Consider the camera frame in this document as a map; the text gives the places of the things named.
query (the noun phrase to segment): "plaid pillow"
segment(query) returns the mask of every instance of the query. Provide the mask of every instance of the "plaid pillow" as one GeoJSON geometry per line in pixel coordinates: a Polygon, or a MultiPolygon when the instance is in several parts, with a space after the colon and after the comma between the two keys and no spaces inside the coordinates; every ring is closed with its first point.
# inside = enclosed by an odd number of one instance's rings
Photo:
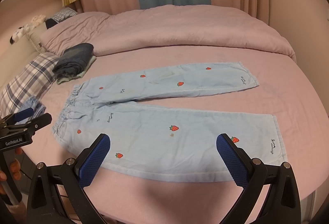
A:
{"type": "Polygon", "coordinates": [[[75,16],[76,14],[78,14],[78,12],[69,7],[66,7],[63,8],[60,12],[55,13],[52,17],[50,17],[50,19],[60,23],[69,17],[75,16]]]}
{"type": "Polygon", "coordinates": [[[52,70],[58,58],[52,52],[41,53],[7,84],[0,95],[1,117],[17,112],[32,96],[42,98],[55,80],[52,70]]]}

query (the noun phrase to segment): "metal bolt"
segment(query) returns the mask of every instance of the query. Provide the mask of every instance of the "metal bolt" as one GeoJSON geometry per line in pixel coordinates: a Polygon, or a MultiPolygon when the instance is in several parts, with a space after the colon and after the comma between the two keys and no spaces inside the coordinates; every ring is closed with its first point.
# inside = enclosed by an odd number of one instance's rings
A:
{"type": "Polygon", "coordinates": [[[252,162],[255,164],[255,165],[260,165],[262,163],[261,160],[259,160],[258,158],[254,158],[252,159],[252,162]]]}
{"type": "Polygon", "coordinates": [[[67,165],[72,165],[72,164],[74,164],[74,162],[75,162],[75,159],[74,159],[74,158],[68,158],[68,159],[66,160],[66,164],[67,164],[67,165]]]}
{"type": "Polygon", "coordinates": [[[44,165],[44,163],[42,163],[42,162],[41,162],[41,163],[38,163],[38,164],[37,164],[37,169],[41,169],[41,168],[43,168],[43,165],[44,165]]]}
{"type": "Polygon", "coordinates": [[[284,166],[285,168],[291,168],[291,165],[290,165],[290,163],[288,163],[288,162],[284,162],[284,163],[283,163],[283,166],[284,166]]]}

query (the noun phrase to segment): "pink bed sheet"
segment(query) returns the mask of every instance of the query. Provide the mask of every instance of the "pink bed sheet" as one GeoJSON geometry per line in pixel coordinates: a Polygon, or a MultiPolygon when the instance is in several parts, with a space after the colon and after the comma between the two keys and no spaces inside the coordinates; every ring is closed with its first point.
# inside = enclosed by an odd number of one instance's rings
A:
{"type": "MultiPolygon", "coordinates": [[[[212,46],[169,46],[121,52],[98,57],[82,79],[54,84],[42,102],[54,122],[73,85],[89,78],[183,63],[237,61],[257,77],[260,86],[215,96],[144,102],[177,108],[274,114],[297,179],[300,198],[304,199],[329,174],[329,120],[314,88],[288,56],[212,46]]],[[[35,163],[57,165],[72,156],[55,141],[50,126],[40,130],[33,140],[24,151],[35,163]]],[[[102,214],[124,223],[218,224],[238,198],[241,188],[233,181],[161,182],[101,168],[85,191],[102,214]]],[[[257,217],[266,191],[264,188],[249,222],[257,217]]]]}

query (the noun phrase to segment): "white plush toy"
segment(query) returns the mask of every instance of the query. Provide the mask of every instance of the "white plush toy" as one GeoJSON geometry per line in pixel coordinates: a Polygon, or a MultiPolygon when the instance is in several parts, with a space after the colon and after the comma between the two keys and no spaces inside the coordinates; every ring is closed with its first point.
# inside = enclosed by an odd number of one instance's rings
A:
{"type": "Polygon", "coordinates": [[[37,27],[40,24],[44,23],[45,20],[46,20],[45,15],[34,16],[31,19],[31,22],[25,24],[23,27],[20,27],[19,29],[14,31],[14,33],[13,33],[11,39],[10,39],[10,43],[13,44],[13,43],[17,42],[24,34],[32,31],[35,27],[37,27]]]}

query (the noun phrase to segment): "light blue jeans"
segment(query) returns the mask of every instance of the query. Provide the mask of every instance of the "light blue jeans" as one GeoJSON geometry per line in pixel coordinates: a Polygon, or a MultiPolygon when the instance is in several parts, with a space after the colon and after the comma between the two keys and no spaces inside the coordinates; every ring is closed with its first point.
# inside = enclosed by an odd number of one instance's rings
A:
{"type": "Polygon", "coordinates": [[[135,100],[209,96],[256,86],[257,79],[241,63],[194,63],[96,77],[74,87],[52,131],[75,155],[100,133],[109,135],[111,149],[102,166],[128,175],[227,181],[232,178],[216,150],[218,134],[235,137],[238,147],[264,163],[287,160],[275,116],[167,108],[135,100]]]}

